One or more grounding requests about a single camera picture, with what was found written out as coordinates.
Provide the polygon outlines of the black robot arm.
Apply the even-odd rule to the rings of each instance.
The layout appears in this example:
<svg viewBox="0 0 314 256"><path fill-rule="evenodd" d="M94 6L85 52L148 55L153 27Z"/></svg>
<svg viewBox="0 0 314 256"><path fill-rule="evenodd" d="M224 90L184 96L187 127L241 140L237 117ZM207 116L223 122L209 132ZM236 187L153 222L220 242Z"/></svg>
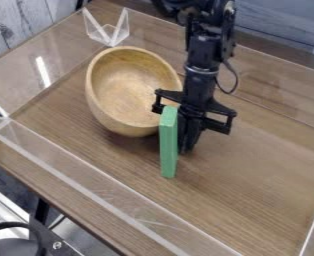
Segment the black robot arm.
<svg viewBox="0 0 314 256"><path fill-rule="evenodd" d="M152 0L159 12L185 26L185 78L180 91L156 89L152 111L161 114L165 98L179 103L179 151L191 151L205 129L231 133L237 112L213 98L215 88L232 94L239 85L236 71L228 63L233 56L235 0Z"/></svg>

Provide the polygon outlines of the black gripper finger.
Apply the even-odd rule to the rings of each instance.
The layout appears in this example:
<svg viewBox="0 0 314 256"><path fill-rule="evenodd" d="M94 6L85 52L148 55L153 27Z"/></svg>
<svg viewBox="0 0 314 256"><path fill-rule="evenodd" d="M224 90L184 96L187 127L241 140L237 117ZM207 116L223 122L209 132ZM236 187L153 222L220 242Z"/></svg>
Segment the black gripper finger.
<svg viewBox="0 0 314 256"><path fill-rule="evenodd" d="M181 113L177 113L177 144L179 153L183 154L185 146L185 129L187 129L187 119Z"/></svg>
<svg viewBox="0 0 314 256"><path fill-rule="evenodd" d="M184 133L184 145L183 151L189 152L200 138L203 131L203 119L195 117L185 118L185 133Z"/></svg>

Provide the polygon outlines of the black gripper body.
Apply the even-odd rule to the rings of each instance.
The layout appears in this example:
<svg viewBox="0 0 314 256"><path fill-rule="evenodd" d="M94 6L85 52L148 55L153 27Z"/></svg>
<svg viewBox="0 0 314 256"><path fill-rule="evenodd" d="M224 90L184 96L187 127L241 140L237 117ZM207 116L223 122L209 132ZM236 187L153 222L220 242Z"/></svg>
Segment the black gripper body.
<svg viewBox="0 0 314 256"><path fill-rule="evenodd" d="M156 100L152 104L152 112L161 114L165 105L161 103L161 99L179 103L180 106L188 111L189 116L197 118L203 122L203 128L216 131L223 134L231 133L232 120L237 116L237 112L219 103L213 97L208 100L196 100L189 102L185 99L184 93L181 91L171 91L164 89L155 90ZM227 117L227 121L221 122L219 120L211 119L205 116L205 113L211 112L213 114Z"/></svg>

